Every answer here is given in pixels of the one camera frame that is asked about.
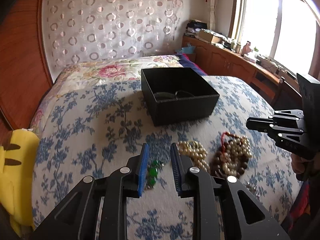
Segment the yellow plush toy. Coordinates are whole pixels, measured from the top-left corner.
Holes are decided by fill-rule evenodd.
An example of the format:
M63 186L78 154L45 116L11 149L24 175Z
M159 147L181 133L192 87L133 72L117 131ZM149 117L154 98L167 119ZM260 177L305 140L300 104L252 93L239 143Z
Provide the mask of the yellow plush toy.
M7 134L0 146L0 202L19 236L20 225L34 228L31 184L39 141L31 131L15 130Z

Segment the pearl necklace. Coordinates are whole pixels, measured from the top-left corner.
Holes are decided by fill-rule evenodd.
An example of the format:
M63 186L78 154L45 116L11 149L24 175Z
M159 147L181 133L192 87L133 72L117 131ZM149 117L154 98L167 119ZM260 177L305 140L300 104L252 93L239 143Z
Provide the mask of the pearl necklace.
M190 157L193 162L193 165L197 166L199 169L202 169L210 173L210 166L204 160L208 152L204 149L201 143L194 140L179 141L178 151L180 155Z

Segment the green bead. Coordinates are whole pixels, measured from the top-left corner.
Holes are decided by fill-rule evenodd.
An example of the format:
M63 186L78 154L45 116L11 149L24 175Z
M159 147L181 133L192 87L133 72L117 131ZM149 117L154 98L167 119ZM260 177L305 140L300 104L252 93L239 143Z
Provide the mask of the green bead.
M149 179L148 179L148 184L151 185L151 186L153 186L154 184L156 184L156 182L157 182L156 178L149 178Z
M150 169L149 169L149 175L150 175L151 177L157 177L157 175L158 175L158 169L157 169L157 168L150 168Z
M154 160L154 161L152 162L152 166L158 167L158 165L159 165L158 160Z

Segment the stack of clothes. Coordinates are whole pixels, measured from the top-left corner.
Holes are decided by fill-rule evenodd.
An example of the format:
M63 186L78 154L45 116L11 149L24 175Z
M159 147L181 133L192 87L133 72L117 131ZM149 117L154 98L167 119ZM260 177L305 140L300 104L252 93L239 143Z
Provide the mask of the stack of clothes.
M201 29L206 29L206 28L207 28L206 23L191 19L187 24L184 35L195 38Z

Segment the open box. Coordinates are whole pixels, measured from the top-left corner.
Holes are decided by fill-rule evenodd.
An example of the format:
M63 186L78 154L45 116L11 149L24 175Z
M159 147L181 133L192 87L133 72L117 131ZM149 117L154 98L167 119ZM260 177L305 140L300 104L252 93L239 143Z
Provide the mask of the open box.
M211 115L219 94L191 68L141 70L141 89L154 126L194 120ZM175 95L185 91L194 96L156 100L154 94Z

